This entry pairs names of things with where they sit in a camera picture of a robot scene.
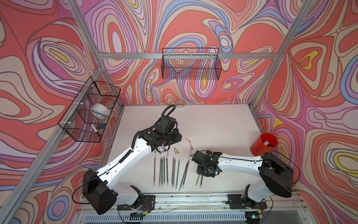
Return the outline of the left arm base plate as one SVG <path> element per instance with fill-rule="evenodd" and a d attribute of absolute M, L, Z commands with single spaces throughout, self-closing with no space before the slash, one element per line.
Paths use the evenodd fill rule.
<path fill-rule="evenodd" d="M 119 211 L 146 211 L 150 212 L 155 209 L 156 196 L 144 195 L 139 197 L 132 205 L 118 205 Z"/>

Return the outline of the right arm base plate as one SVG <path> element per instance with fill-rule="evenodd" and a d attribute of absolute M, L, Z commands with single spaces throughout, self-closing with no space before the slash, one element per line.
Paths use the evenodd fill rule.
<path fill-rule="evenodd" d="M 231 210 L 254 209 L 263 211 L 267 208 L 266 202 L 258 203 L 249 198 L 242 198 L 242 194 L 229 194 L 225 204 L 228 204 Z"/>

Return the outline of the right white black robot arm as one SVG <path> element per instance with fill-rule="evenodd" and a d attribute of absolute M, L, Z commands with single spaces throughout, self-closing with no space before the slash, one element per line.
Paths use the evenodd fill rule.
<path fill-rule="evenodd" d="M 241 199 L 246 203 L 260 203 L 262 200 L 279 196 L 292 197 L 294 169 L 273 153 L 263 156 L 242 157 L 221 152 L 196 151 L 192 161 L 198 165 L 197 174 L 216 177 L 222 172 L 239 172 L 260 178 L 255 184 L 248 184 Z"/>

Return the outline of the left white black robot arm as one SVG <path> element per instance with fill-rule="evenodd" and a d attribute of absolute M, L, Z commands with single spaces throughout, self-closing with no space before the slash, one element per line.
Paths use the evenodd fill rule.
<path fill-rule="evenodd" d="M 149 128 L 135 133 L 131 145 L 116 159 L 97 171 L 88 170 L 83 176 L 83 184 L 78 187 L 97 214 L 102 215 L 113 206 L 127 206 L 131 210 L 141 210 L 144 205 L 153 205 L 143 199 L 143 193 L 134 185 L 117 188 L 120 179 L 137 162 L 153 151 L 165 153 L 182 140 L 178 122 L 171 117 L 176 105 L 164 109 L 159 119 Z"/>

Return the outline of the bundle of coloured pencils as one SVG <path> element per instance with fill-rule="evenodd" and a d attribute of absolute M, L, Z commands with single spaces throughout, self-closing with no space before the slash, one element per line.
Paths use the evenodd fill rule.
<path fill-rule="evenodd" d="M 184 168 L 184 171 L 183 171 L 183 176 L 182 176 L 182 179 L 181 179 L 179 191 L 181 191 L 181 189 L 183 187 L 183 184 L 184 184 L 184 180 L 185 180 L 187 169 L 188 169 L 188 163 L 189 163 L 189 161 L 187 161 L 187 163 L 185 165 L 185 168 Z"/>

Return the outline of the green pencil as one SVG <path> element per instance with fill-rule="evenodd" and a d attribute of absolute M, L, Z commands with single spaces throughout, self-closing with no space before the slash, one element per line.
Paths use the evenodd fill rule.
<path fill-rule="evenodd" d="M 160 157 L 160 159 L 159 159 L 158 187 L 162 187 L 162 157 Z"/>
<path fill-rule="evenodd" d="M 175 183 L 175 189 L 178 188 L 178 182 L 179 182 L 179 172 L 180 172 L 180 159 L 178 160 L 177 164 L 177 175 L 176 175 L 176 183 Z"/>
<path fill-rule="evenodd" d="M 175 187 L 176 158 L 172 160 L 172 188 Z"/>

